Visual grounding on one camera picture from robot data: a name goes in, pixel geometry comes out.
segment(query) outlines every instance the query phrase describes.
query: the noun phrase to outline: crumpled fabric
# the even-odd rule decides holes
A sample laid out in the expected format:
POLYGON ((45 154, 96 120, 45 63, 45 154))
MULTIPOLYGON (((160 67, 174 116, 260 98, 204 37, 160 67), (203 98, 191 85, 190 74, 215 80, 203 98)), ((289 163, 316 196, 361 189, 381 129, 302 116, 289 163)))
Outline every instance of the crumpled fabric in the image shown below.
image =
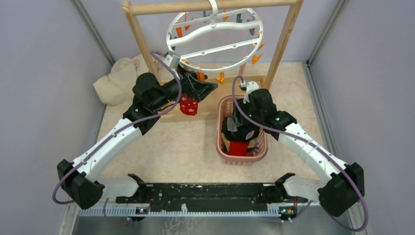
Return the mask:
MULTIPOLYGON (((162 65, 154 58, 153 61, 157 69, 160 70, 162 65)), ((133 59, 121 58, 115 62, 111 73, 98 79, 93 87, 104 104, 131 105, 134 97, 133 86, 136 84, 138 76, 145 72, 148 72, 148 68, 142 54, 133 59)))

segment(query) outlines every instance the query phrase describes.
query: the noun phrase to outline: yellow clothespin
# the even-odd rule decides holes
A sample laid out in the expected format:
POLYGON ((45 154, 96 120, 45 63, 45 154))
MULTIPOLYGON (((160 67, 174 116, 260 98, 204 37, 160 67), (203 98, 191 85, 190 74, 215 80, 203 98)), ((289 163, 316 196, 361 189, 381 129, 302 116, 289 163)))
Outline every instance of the yellow clothespin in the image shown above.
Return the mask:
POLYGON ((229 16, 223 17, 223 18, 222 18, 222 19, 223 19, 223 21, 226 21, 226 20, 228 19, 228 17, 229 17, 229 16))
POLYGON ((220 84, 223 84, 225 82, 225 72, 221 72, 220 77, 217 77, 216 80, 218 80, 218 82, 220 84))
POLYGON ((176 33, 177 33, 177 37, 179 38, 183 37, 182 27, 176 28, 176 33))
POLYGON ((256 62, 258 62, 258 60, 262 57, 264 53, 261 53, 259 56, 254 55, 252 57, 252 64, 254 65, 256 62))

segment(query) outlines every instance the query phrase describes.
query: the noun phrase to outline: clothespin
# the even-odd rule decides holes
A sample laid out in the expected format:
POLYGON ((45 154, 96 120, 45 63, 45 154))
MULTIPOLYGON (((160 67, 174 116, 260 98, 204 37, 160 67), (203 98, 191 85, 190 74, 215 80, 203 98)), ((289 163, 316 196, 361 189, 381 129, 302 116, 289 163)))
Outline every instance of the clothespin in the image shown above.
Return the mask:
POLYGON ((225 82, 225 72, 221 72, 220 77, 217 77, 216 80, 218 80, 218 82, 220 84, 223 84, 225 82))
MULTIPOLYGON (((190 63, 186 59, 184 59, 183 62, 190 65, 190 63)), ((185 69, 186 71, 190 71, 190 69, 187 66, 183 66, 183 69, 185 69)))
POLYGON ((236 15, 236 22, 237 23, 242 23, 242 13, 239 13, 236 15))
POLYGON ((258 60, 262 57, 264 53, 261 53, 259 56, 254 55, 252 57, 252 64, 254 65, 256 62, 258 62, 258 60))
POLYGON ((229 16, 223 17, 223 18, 222 18, 222 19, 223 19, 223 21, 226 21, 226 20, 228 19, 228 17, 229 17, 229 16))
POLYGON ((179 38, 183 37, 182 27, 176 28, 176 33, 179 38))
MULTIPOLYGON (((184 13, 184 22, 186 22, 187 21, 187 12, 185 12, 184 13)), ((186 30, 186 31, 188 31, 189 30, 189 28, 190 28, 190 25, 186 25, 185 27, 184 27, 184 29, 186 30)))
POLYGON ((204 81, 205 80, 205 74, 202 72, 196 72, 197 80, 204 81))
POLYGON ((208 17, 210 15, 210 13, 206 14, 206 11, 203 11, 203 17, 208 17))
POLYGON ((265 43, 261 43, 261 45, 259 45, 258 50, 261 50, 261 48, 265 45, 265 43))

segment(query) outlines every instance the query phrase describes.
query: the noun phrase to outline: pink basket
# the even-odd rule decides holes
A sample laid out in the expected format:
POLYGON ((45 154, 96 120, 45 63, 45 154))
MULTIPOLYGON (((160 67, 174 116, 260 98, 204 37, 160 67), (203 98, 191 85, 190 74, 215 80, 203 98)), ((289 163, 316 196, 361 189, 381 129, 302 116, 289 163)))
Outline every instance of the pink basket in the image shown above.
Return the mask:
MULTIPOLYGON (((242 95, 237 95, 237 98, 243 98, 242 95)), ((268 152, 267 136, 262 128, 259 130, 258 140, 258 153, 255 153, 254 156, 232 156, 224 153, 222 151, 225 143, 221 137, 222 133, 222 121, 224 118, 229 117, 233 112, 233 98, 232 95, 224 97, 219 102, 219 111, 218 111, 218 133, 216 138, 216 150, 221 158, 225 160, 226 164, 230 165, 252 165, 254 162, 258 162, 265 157, 268 152)))

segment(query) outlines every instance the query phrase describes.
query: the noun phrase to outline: wooden frame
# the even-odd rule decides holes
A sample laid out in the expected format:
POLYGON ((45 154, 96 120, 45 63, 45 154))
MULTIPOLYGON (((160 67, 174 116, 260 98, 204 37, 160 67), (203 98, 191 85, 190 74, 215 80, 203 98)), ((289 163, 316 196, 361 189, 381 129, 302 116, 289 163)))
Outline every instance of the wooden frame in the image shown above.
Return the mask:
MULTIPOLYGON (((294 24, 297 20, 297 16, 300 12, 303 0, 216 0, 219 10, 223 9, 236 9, 236 8, 253 8, 253 7, 267 7, 267 6, 290 6, 287 16, 285 18, 284 25, 280 37, 278 39, 277 47, 275 49, 270 68, 266 75, 256 76, 244 76, 247 80, 257 81, 261 87, 269 88, 274 80, 279 63, 282 59, 285 47, 287 46, 288 39, 290 38, 291 31, 294 28, 294 24)), ((165 13, 179 13, 190 11, 208 11, 211 10, 209 1, 191 1, 191 2, 173 2, 173 3, 157 3, 157 4, 144 4, 144 5, 132 5, 130 1, 123 3, 123 10, 128 24, 131 27, 131 31, 137 41, 137 45, 141 50, 143 58, 148 66, 149 72, 153 73, 157 79, 161 82, 161 78, 158 76, 157 67, 154 64, 150 50, 147 45, 144 33, 138 22, 138 15, 151 15, 151 14, 165 14, 165 13)), ((196 116, 186 116, 181 113, 179 107, 172 110, 167 115, 161 118, 161 121, 188 121, 188 120, 205 120, 216 119, 218 112, 218 104, 220 99, 231 94, 231 85, 233 77, 225 79, 224 84, 220 84, 219 87, 210 94, 205 100, 199 104, 198 114, 196 116)), ((216 79, 208 79, 209 82, 217 82, 216 79)))

